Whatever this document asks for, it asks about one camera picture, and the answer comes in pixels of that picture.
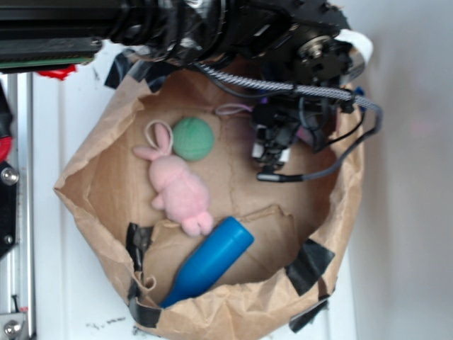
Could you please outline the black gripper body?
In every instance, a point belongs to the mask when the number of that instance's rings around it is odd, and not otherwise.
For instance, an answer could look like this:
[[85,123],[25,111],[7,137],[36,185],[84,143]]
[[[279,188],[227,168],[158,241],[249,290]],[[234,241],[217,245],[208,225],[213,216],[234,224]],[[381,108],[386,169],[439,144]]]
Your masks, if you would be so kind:
[[291,146],[298,140],[317,153],[328,145],[327,98],[274,98],[252,110],[256,130],[252,157],[262,174],[274,174],[289,160]]

